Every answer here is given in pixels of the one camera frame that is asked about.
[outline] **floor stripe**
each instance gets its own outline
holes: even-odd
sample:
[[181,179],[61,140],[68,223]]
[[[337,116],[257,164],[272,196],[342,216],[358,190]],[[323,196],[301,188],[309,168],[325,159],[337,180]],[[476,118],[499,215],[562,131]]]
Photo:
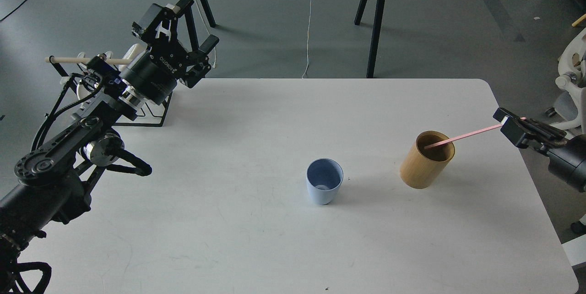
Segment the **floor stripe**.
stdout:
[[499,26],[500,31],[503,33],[505,40],[513,42],[525,42],[525,38],[513,23],[513,19],[505,10],[500,0],[484,0],[484,4],[490,11],[490,14]]

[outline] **white cable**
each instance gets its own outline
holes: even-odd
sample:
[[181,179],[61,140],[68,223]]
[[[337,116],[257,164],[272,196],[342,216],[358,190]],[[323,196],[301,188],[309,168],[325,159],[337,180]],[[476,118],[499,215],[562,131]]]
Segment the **white cable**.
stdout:
[[307,74],[307,69],[309,68],[309,27],[311,26],[311,0],[309,0],[309,19],[307,20],[307,42],[306,42],[306,49],[307,52],[307,65],[305,66],[305,71],[303,75],[301,75],[301,79],[305,79],[305,75]]
[[[195,2],[195,6],[197,6],[197,12],[199,13],[199,18],[201,18],[201,21],[203,22],[203,27],[205,27],[207,35],[211,35],[210,34],[210,30],[207,29],[207,22],[205,20],[203,20],[203,16],[201,15],[201,10],[199,9],[199,2],[197,2],[197,0],[193,0]],[[217,48],[214,47],[214,64],[212,64],[212,68],[216,68],[216,63],[218,60],[218,54],[217,54]]]

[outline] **light blue cup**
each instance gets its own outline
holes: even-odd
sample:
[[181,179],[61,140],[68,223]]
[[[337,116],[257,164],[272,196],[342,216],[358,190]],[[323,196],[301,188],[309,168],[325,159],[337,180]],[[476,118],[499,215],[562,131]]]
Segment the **light blue cup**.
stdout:
[[305,178],[311,200],[318,205],[325,205],[336,196],[342,185],[344,173],[337,162],[323,158],[309,165]]

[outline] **white chair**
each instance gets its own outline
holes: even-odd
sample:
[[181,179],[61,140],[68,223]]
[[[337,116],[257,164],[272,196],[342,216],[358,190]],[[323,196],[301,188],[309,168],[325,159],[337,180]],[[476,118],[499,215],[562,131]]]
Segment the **white chair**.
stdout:
[[[586,130],[586,29],[575,37],[565,48],[559,58],[557,70],[559,77],[555,84],[565,90],[554,102],[554,110],[565,121],[552,123],[551,125],[567,131],[568,129],[581,128],[581,133]],[[552,116],[554,113],[548,110],[546,113]]]

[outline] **cup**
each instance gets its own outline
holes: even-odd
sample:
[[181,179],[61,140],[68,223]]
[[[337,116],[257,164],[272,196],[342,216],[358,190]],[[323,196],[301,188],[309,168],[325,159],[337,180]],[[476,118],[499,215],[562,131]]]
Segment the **cup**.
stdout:
[[325,205],[336,196],[342,185],[344,173],[337,162],[322,158],[309,165],[305,179],[311,200],[318,205]]
[[427,188],[454,158],[456,148],[452,142],[425,150],[425,146],[441,142],[448,136],[437,131],[424,131],[401,164],[401,179],[412,188]]

